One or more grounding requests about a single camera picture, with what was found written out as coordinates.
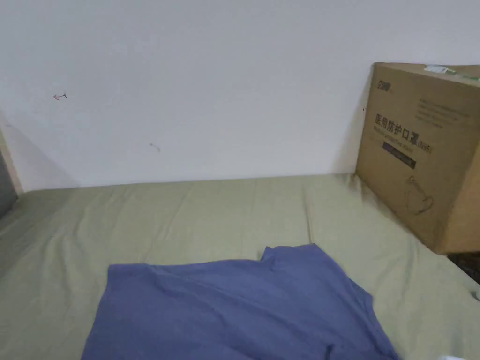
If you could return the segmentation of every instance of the white object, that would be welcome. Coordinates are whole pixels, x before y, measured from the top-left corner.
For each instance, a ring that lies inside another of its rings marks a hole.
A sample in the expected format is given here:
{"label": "white object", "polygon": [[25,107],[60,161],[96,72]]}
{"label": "white object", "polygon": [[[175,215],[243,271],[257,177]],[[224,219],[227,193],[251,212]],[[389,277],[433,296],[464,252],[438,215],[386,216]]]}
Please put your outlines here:
{"label": "white object", "polygon": [[427,65],[425,68],[425,71],[436,72],[437,74],[444,74],[449,70],[449,68],[446,68],[442,65]]}
{"label": "white object", "polygon": [[463,358],[455,358],[453,356],[441,356],[438,360],[465,360]]}

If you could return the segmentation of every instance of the fabric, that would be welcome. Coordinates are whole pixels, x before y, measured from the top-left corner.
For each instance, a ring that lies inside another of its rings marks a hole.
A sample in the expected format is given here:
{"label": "fabric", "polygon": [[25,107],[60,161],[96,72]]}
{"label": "fabric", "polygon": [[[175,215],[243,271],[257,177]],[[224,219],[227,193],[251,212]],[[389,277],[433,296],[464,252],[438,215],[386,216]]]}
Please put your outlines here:
{"label": "fabric", "polygon": [[82,359],[399,357],[372,297],[311,244],[260,261],[111,265]]}
{"label": "fabric", "polygon": [[356,176],[29,192],[0,220],[0,359],[79,359],[110,264],[258,260],[316,243],[372,294],[401,358],[480,354],[480,286]]}

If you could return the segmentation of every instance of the wall mark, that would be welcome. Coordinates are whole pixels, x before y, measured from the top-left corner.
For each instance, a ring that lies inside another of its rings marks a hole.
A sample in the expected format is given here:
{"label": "wall mark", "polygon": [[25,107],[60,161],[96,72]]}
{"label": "wall mark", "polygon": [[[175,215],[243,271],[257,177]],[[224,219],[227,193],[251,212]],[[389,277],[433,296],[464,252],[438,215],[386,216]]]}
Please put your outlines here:
{"label": "wall mark", "polygon": [[151,147],[154,147],[155,149],[158,150],[158,152],[160,152],[160,147],[159,146],[156,146],[154,143],[150,143],[149,144]]}
{"label": "wall mark", "polygon": [[59,97],[64,97],[65,99],[68,99],[66,93],[63,93],[63,95],[57,95],[57,94],[55,94],[55,95],[53,96],[53,98],[54,98],[55,100],[60,100]]}

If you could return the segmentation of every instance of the bed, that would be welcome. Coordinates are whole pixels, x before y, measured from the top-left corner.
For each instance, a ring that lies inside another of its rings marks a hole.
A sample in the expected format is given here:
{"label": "bed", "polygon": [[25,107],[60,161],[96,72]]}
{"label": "bed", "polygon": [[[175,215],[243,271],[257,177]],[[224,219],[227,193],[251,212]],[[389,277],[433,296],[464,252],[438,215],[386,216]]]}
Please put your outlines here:
{"label": "bed", "polygon": [[374,297],[404,359],[480,354],[479,285],[354,175],[46,190],[0,221],[0,358],[78,359],[117,263],[258,259],[316,243]]}

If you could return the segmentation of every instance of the red mark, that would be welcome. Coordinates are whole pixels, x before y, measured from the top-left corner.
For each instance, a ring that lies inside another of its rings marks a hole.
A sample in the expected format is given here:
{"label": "red mark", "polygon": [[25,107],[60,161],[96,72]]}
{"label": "red mark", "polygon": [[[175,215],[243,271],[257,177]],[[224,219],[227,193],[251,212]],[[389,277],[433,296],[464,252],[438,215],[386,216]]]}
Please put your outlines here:
{"label": "red mark", "polygon": [[59,97],[64,97],[65,99],[68,99],[68,98],[67,98],[67,95],[66,95],[65,93],[63,93],[63,95],[57,95],[57,94],[55,94],[55,95],[53,96],[53,98],[54,98],[55,100],[60,100]]}

